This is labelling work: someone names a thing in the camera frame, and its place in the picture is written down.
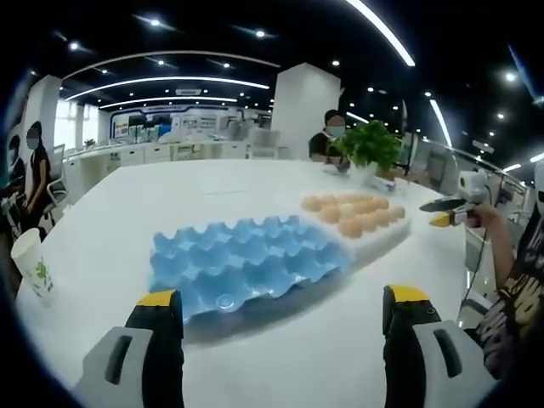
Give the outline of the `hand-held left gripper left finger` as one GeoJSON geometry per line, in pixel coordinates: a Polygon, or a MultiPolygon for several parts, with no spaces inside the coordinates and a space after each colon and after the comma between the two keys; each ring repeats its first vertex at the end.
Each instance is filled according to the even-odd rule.
{"type": "Polygon", "coordinates": [[[75,398],[83,407],[183,407],[183,338],[180,292],[147,294],[84,357],[75,398]]]}

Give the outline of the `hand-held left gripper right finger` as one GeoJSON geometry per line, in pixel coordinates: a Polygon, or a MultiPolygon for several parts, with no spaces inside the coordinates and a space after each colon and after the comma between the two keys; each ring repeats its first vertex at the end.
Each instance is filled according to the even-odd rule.
{"type": "Polygon", "coordinates": [[[475,407],[497,380],[479,345],[416,288],[383,288],[387,407],[475,407]]]}

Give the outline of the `person's right hand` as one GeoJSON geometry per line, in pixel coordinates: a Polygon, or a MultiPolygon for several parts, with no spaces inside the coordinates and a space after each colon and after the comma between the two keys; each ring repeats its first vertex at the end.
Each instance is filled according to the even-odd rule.
{"type": "Polygon", "coordinates": [[[500,212],[487,202],[475,206],[467,213],[466,226],[469,228],[492,228],[501,220],[500,212]]]}

